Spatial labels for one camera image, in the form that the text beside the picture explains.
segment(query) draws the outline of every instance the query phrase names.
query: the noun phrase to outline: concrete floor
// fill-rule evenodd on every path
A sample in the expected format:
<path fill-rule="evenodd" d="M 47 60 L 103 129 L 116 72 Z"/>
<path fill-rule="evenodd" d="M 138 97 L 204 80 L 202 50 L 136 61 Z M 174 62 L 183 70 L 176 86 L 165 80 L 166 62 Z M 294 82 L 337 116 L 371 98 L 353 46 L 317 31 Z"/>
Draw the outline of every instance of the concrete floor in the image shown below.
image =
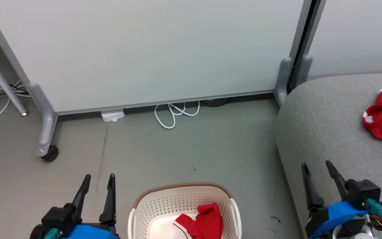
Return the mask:
<path fill-rule="evenodd" d="M 73 200 L 86 174 L 92 182 L 82 218 L 97 222 L 110 173 L 116 175 L 116 226 L 123 239 L 142 192 L 186 182 L 229 189 L 241 213 L 243 239 L 301 237 L 273 139 L 279 108 L 272 98 L 202 106 L 195 117 L 177 117 L 172 130 L 158 124 L 153 107 L 125 110 L 125 118 L 110 123 L 98 113 L 59 117 L 53 144 L 60 154 L 52 163 L 35 156 L 41 116 L 30 99 L 21 100 L 29 115 L 20 117 L 11 104 L 0 116 L 0 238 L 9 231 L 10 238 L 27 238 L 52 206 Z M 0 100 L 0 108 L 5 102 Z M 159 116 L 170 125 L 166 109 Z"/>

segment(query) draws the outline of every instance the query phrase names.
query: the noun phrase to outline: caster wheel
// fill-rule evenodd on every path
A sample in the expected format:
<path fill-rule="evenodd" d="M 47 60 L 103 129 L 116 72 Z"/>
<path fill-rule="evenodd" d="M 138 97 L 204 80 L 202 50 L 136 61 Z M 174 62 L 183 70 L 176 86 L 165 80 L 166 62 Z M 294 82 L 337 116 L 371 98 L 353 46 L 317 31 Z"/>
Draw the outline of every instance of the caster wheel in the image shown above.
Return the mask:
<path fill-rule="evenodd" d="M 29 239 L 42 239 L 43 229 L 44 227 L 42 226 L 42 224 L 36 225 L 36 227 L 31 231 Z"/>
<path fill-rule="evenodd" d="M 53 162 L 54 159 L 56 159 L 58 156 L 58 148 L 56 145 L 50 145 L 50 148 L 48 148 L 48 153 L 41 157 L 41 159 L 44 159 L 47 162 Z"/>

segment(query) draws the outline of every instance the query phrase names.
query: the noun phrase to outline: laundry basket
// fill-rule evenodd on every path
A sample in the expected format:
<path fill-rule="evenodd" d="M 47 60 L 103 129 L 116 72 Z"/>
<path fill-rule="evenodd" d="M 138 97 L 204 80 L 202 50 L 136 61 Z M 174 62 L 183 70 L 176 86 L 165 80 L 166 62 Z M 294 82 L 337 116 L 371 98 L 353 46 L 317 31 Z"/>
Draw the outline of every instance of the laundry basket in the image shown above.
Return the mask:
<path fill-rule="evenodd" d="M 150 189 L 135 201 L 128 239 L 167 239 L 181 214 L 195 220 L 199 205 L 217 203 L 223 217 L 222 239 L 241 239 L 241 218 L 232 194 L 215 183 L 184 183 Z"/>

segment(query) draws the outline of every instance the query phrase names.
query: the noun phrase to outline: gray sofa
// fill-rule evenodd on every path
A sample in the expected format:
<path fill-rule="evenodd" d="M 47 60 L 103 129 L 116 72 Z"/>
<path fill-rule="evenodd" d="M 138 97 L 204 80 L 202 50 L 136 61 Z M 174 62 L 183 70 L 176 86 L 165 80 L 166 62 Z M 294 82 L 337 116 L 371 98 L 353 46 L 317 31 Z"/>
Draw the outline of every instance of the gray sofa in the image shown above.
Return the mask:
<path fill-rule="evenodd" d="M 275 137 L 303 232 L 308 210 L 302 162 L 327 205 L 340 201 L 340 195 L 326 160 L 345 180 L 368 179 L 382 189 L 382 141 L 362 124 L 363 112 L 381 88 L 382 74 L 328 77 L 298 86 L 282 105 Z M 374 236 L 382 239 L 382 232 L 374 230 Z"/>

